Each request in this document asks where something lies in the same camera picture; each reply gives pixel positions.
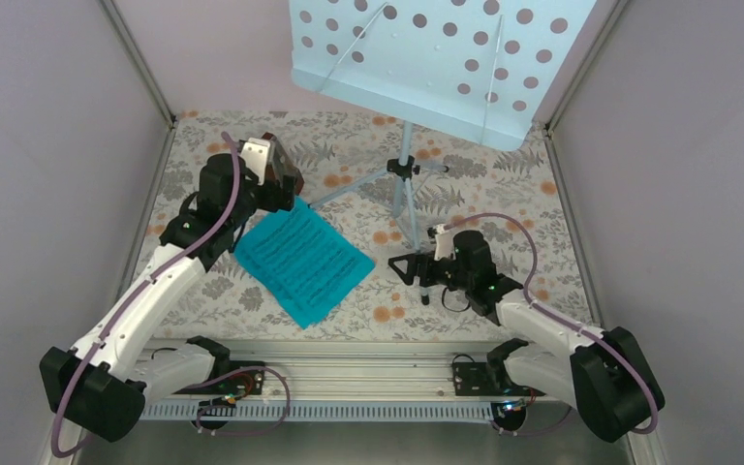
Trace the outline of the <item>brown wooden metronome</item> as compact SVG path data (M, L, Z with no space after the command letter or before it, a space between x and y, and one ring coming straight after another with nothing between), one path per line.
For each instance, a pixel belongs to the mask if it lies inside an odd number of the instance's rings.
M282 181L285 177L292 177L294 179L294 193L299 196L304 187L301 170L274 134L264 132L261 139L270 141L274 147L272 155L267 159L264 179L266 181Z

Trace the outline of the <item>blue sheet music page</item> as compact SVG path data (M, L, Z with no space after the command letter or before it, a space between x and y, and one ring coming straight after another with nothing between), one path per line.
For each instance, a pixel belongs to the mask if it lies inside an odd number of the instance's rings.
M300 198L267 214L233 254L301 328L324 320L375 267Z

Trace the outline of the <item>light blue music stand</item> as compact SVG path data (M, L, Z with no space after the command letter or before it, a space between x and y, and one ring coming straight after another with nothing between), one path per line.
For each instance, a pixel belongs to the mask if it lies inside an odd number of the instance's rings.
M293 1L292 79L511 151L593 9L591 1Z

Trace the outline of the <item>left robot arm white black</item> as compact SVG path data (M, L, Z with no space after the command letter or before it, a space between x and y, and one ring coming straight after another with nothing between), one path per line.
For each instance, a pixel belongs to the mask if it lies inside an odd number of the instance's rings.
M258 211L295 205L298 171L282 162L254 163L237 152L211 156L199 187L167 224L149 263L106 315L68 349L51 348L40 372L54 420L50 445L65 422L115 442L149 405L176 393L208 393L207 408L233 407L261 389L263 365L236 366L230 350L194 336L161 356L140 354L173 305L223 255L234 251Z

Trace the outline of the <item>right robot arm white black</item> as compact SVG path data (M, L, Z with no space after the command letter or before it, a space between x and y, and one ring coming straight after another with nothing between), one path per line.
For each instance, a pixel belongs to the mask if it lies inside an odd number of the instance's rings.
M544 306L498 271L481 232L437 227L434 238L435 251L387 264L406 285L463 293L470 310L515 332L487 356L485 379L493 391L542 393L568 405L610 443L654 430L666 399L630 331L580 324Z

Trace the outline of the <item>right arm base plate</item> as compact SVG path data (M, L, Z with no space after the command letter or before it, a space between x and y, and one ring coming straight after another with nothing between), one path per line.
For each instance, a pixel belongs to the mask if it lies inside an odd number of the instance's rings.
M485 397L498 395L484 362L457 361L451 365L456 396Z

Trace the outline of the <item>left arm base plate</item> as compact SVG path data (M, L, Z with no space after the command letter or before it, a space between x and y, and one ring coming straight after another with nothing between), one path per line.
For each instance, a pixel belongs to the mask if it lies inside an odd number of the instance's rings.
M265 363L255 360L231 360L225 370L228 376L206 387L184 388L175 395L206 395L240 398L263 393Z

